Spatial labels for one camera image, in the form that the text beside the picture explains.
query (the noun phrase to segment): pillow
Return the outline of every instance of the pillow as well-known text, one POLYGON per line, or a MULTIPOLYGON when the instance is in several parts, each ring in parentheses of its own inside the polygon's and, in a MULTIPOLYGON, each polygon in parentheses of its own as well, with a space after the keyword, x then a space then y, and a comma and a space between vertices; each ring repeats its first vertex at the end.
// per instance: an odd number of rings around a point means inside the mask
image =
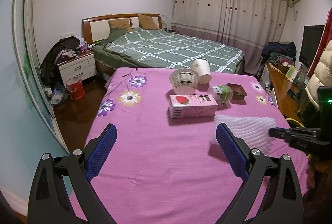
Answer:
POLYGON ((155 24, 154 20, 150 16, 138 14, 138 20, 143 29, 159 30, 159 26, 155 24))
POLYGON ((129 19, 109 20, 108 24, 110 25, 110 29, 120 27, 126 29, 127 32, 134 32, 134 30, 130 27, 129 19))

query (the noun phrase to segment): brown plastic tray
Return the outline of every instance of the brown plastic tray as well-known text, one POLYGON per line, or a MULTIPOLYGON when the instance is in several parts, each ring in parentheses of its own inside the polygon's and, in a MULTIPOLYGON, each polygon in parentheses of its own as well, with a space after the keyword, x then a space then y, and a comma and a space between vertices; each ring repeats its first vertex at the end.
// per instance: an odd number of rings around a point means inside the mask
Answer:
POLYGON ((233 90, 233 100, 243 100, 247 96, 246 91, 241 85, 233 83, 228 83, 227 85, 233 90))

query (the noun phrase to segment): dark jacket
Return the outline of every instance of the dark jacket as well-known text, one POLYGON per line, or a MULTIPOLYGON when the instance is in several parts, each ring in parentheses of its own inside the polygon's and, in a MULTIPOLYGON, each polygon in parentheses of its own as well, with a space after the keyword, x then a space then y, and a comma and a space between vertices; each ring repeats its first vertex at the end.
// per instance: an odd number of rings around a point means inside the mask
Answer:
POLYGON ((293 41, 288 44, 269 42, 262 50, 262 65, 269 59, 269 53, 281 53, 291 57, 294 62, 296 61, 296 46, 293 41))
POLYGON ((80 40, 76 37, 68 37, 59 40, 52 49, 46 54, 42 64, 40 65, 40 77, 44 85, 54 85, 61 79, 59 71, 55 64, 55 59, 59 52, 64 49, 76 49, 80 44, 80 40))

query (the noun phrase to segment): paper cup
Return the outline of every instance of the paper cup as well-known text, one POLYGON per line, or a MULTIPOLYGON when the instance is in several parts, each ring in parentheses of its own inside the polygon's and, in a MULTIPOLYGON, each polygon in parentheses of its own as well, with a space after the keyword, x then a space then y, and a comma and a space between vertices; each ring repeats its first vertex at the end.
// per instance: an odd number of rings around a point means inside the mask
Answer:
POLYGON ((206 84, 212 79, 209 62, 204 58, 197 58, 191 62, 190 68, 199 74, 198 83, 206 84))
POLYGON ((197 89, 199 75, 192 69, 179 69, 169 76, 173 90, 177 95, 193 95, 197 89))

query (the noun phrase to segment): power outlet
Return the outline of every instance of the power outlet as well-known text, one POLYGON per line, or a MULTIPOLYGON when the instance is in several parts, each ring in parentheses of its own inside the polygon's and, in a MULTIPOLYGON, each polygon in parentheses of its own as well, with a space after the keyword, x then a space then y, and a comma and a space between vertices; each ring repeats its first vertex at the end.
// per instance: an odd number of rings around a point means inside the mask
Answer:
POLYGON ((77 32, 70 32, 70 33, 67 33, 67 34, 62 34, 60 36, 61 39, 65 39, 65 38, 68 38, 68 37, 75 37, 76 36, 76 33, 77 32))

